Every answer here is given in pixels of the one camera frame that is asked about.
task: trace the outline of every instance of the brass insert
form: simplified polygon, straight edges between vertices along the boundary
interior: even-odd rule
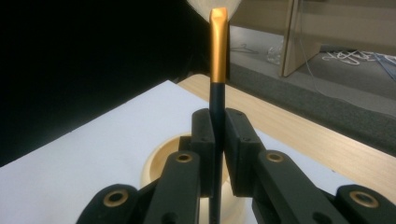
[[[364,207],[377,208],[379,206],[378,200],[368,193],[354,190],[349,193],[349,197],[355,202]]]
[[[282,155],[275,152],[267,153],[266,158],[268,161],[273,161],[273,162],[282,162],[284,160]]]
[[[109,192],[103,199],[103,204],[107,207],[117,207],[122,205],[128,199],[126,189],[116,189]]]
[[[189,162],[192,161],[192,156],[190,156],[189,154],[181,154],[176,158],[176,160],[178,162]]]

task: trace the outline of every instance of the gold-coated tip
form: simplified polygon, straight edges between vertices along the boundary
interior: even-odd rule
[[[227,60],[228,15],[227,8],[213,8],[210,12],[211,82],[224,83]]]

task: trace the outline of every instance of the wooden table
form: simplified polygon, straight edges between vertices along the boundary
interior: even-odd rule
[[[209,99],[209,77],[195,75],[178,85]],[[396,203],[396,158],[229,86],[226,106],[244,112],[254,128]]]

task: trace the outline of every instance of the white surface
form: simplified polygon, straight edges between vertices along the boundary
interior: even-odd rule
[[[191,114],[208,103],[166,81],[71,133],[0,169],[1,224],[70,224],[91,198],[113,184],[140,186],[151,151],[191,130]],[[351,183],[258,132],[268,149],[288,153],[320,188]],[[246,223],[254,223],[250,204]]]

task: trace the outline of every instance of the black background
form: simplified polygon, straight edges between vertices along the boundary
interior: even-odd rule
[[[0,166],[165,80],[208,70],[208,24],[186,1],[8,2]]]

